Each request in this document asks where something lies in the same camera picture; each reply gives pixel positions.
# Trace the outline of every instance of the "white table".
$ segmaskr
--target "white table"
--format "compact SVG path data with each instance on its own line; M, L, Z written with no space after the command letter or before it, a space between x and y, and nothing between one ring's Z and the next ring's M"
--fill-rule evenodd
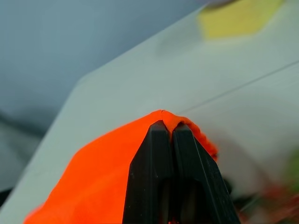
M269 168L269 155L285 158L298 143L298 11L299 1L289 0L258 34L213 42L199 38L192 13L83 77L2 208L0 223L20 224L86 143L160 108L202 127L222 150L221 171L241 191L257 188L260 168L277 179L281 169ZM231 155L239 158L229 162L234 168L225 165ZM239 181L244 172L249 181Z

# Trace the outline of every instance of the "orange fabric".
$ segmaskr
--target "orange fabric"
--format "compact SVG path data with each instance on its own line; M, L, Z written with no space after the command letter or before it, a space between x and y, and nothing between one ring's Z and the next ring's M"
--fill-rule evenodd
M162 120L170 133L183 122L211 156L217 149L185 117L155 111L115 129L80 149L46 202L28 215L25 224L121 223L129 165L150 125Z

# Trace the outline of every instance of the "gray wall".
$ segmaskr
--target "gray wall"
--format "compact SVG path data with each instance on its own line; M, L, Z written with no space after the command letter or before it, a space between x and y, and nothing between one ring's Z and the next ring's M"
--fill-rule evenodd
M203 4L0 0L0 112L46 130L80 77Z

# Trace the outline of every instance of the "yellow object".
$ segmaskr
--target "yellow object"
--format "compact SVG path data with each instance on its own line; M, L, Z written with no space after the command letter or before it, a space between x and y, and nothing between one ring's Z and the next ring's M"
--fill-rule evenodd
M206 7L198 15L205 39L251 34L260 30L284 0L235 0Z

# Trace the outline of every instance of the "red object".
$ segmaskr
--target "red object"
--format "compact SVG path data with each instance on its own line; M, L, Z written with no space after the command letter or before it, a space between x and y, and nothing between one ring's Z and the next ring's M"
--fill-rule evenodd
M155 111L80 149L46 202L28 215L25 224L121 223L129 165L149 126L159 120L164 122L170 134L179 123L187 124L216 160L216 147L188 118L168 111Z
M272 223L282 220L290 220L299 223L299 195L292 195L286 187L274 186L269 188L263 199L266 204L263 206Z

